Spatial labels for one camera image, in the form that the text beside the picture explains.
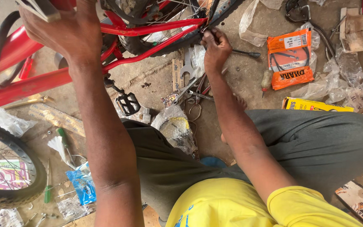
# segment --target yellow t-shirt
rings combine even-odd
[[[270,194],[267,205],[254,187],[232,178],[207,179],[188,188],[166,227],[363,227],[312,189],[291,186]]]

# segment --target black tire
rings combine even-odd
[[[0,190],[0,209],[14,208],[30,203],[39,197],[44,191],[47,183],[47,173],[43,164],[37,157],[36,153],[27,145],[11,133],[0,127],[0,141],[9,144],[12,150],[24,152],[30,160],[26,162],[33,163],[36,171],[36,178],[29,186],[17,190]]]
[[[211,26],[217,26],[219,23],[221,23],[225,18],[227,18],[235,9],[238,8],[238,6],[243,3],[244,0],[230,0],[229,4],[228,2],[224,2],[223,4],[219,4],[219,6],[222,6],[222,12],[215,12],[214,17],[210,23]],[[138,27],[138,25],[135,24],[129,24],[127,26],[128,28],[135,28]],[[134,55],[140,55],[146,52],[147,50],[152,48],[152,45],[145,45],[141,42],[141,38],[139,36],[118,36],[121,43],[123,44],[123,47],[128,50],[131,54]],[[199,44],[200,41],[200,34],[199,30],[195,30],[186,36],[184,38],[176,40],[174,43],[168,45],[167,47],[161,49],[160,51],[154,53],[151,55],[151,57],[161,56],[164,54],[169,54],[171,52],[174,52],[175,50],[178,50],[180,48],[183,48],[185,46],[189,46],[192,43]]]

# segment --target bicycle wheel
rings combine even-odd
[[[46,170],[36,153],[0,127],[0,208],[33,201],[46,183]]]
[[[237,7],[243,1],[244,0],[220,0],[210,25],[216,26],[219,23],[221,23],[235,9],[237,9]],[[120,8],[124,12],[129,12],[128,13],[129,16],[133,16],[135,18],[140,18],[143,15],[143,13],[146,12],[147,10],[146,5],[151,3],[149,0],[121,0],[120,2],[121,2]],[[163,9],[160,10],[160,13],[162,13],[163,16],[151,20],[144,25],[129,23],[127,27],[135,28],[139,26],[153,25],[153,24],[178,21],[183,19],[205,18],[209,13],[212,2],[213,2],[212,0],[178,0],[178,1],[172,0],[171,3],[169,3],[167,6],[165,6]],[[142,36],[119,36],[119,38],[126,50],[128,50],[130,53],[134,55],[139,55],[143,54],[144,52],[151,49],[155,45],[164,42],[171,36],[187,28],[188,27],[171,29]],[[199,44],[199,40],[200,40],[200,34],[197,29],[189,34],[186,34],[183,38],[178,39],[177,41],[164,47],[158,52],[152,54],[151,57],[156,57],[171,53],[175,50],[188,46],[192,43]]]

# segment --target blue plastic bag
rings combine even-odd
[[[65,174],[72,182],[81,205],[96,201],[95,184],[90,174],[88,162],[77,167],[75,171],[67,171]]]

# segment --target foot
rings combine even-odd
[[[243,111],[245,111],[247,109],[246,101],[242,97],[240,97],[239,95],[237,95],[235,93],[233,93],[233,95],[236,97],[236,101],[238,101],[239,106],[242,108]],[[228,144],[228,142],[226,141],[223,134],[221,134],[221,141],[226,145]]]

